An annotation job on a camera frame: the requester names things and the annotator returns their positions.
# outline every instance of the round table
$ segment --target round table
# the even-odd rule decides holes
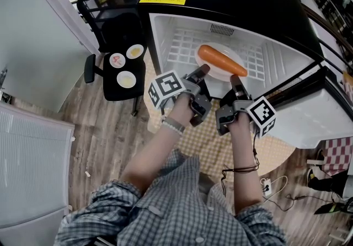
[[[148,96],[148,88],[156,77],[149,51],[146,51],[144,61],[146,63],[145,93],[143,100],[149,113],[148,130],[157,132],[161,126],[161,111],[156,110]],[[222,177],[222,169],[233,167],[233,154],[230,134],[219,136],[216,129],[215,111],[219,108],[219,101],[212,100],[212,109],[206,120],[197,127],[189,126],[185,129],[183,137],[177,143],[177,147],[188,156],[200,157],[201,172],[211,177]],[[272,136],[265,136],[255,140],[255,148],[258,153],[260,166],[258,174],[266,174],[280,166],[295,150],[294,146]],[[227,180],[232,180],[232,173],[227,174]]]

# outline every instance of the plate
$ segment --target plate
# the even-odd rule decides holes
[[[112,67],[121,68],[125,65],[126,59],[121,53],[114,53],[110,56],[109,62]]]
[[[222,44],[215,43],[215,42],[202,43],[198,47],[196,47],[196,49],[195,49],[195,60],[196,60],[196,63],[199,66],[202,66],[204,64],[207,64],[207,65],[210,66],[211,69],[208,72],[208,74],[211,77],[213,77],[215,79],[218,79],[218,80],[221,80],[221,81],[230,82],[231,81],[231,76],[233,74],[230,73],[230,72],[224,71],[224,70],[214,66],[213,64],[208,63],[208,62],[204,61],[203,59],[201,59],[199,54],[198,54],[198,51],[199,51],[199,48],[201,47],[201,45],[211,46],[212,48],[216,49],[217,51],[219,51],[222,54],[226,55],[227,57],[231,58],[234,62],[238,63],[243,68],[245,68],[243,60],[239,57],[239,55],[237,53],[235,53],[229,47],[226,47],[226,46],[224,46]],[[247,77],[239,76],[239,78],[242,81],[244,87],[246,88],[247,87]]]
[[[135,44],[132,45],[129,49],[126,51],[126,57],[133,59],[133,58],[138,58],[142,55],[143,53],[143,46],[141,44]]]
[[[116,76],[117,83],[124,88],[132,88],[136,84],[136,77],[132,72],[122,71]]]

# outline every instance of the electrical outlet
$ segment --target electrical outlet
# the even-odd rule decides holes
[[[270,196],[272,193],[271,179],[264,180],[263,188],[265,188],[266,186],[269,186],[269,188],[267,189],[267,191],[264,191],[264,196]]]

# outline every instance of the orange carrot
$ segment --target orange carrot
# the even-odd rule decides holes
[[[220,53],[216,49],[208,45],[201,45],[197,52],[201,59],[212,65],[219,67],[220,69],[236,74],[238,76],[247,76],[248,71],[243,68],[240,64],[234,62],[231,58]]]

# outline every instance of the black chair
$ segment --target black chair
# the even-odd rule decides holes
[[[78,0],[77,8],[95,34],[99,51],[108,53],[104,56],[103,70],[95,65],[95,55],[87,58],[84,79],[86,83],[94,81],[95,73],[103,77],[104,97],[109,101],[134,98],[132,115],[137,114],[137,104],[143,95],[146,65],[143,61],[147,45],[137,14],[138,0]],[[126,52],[130,46],[140,44],[143,53],[138,58],[129,59]],[[110,64],[109,58],[114,53],[125,56],[126,63],[121,68]],[[129,71],[136,77],[132,88],[123,88],[117,82],[121,71]]]

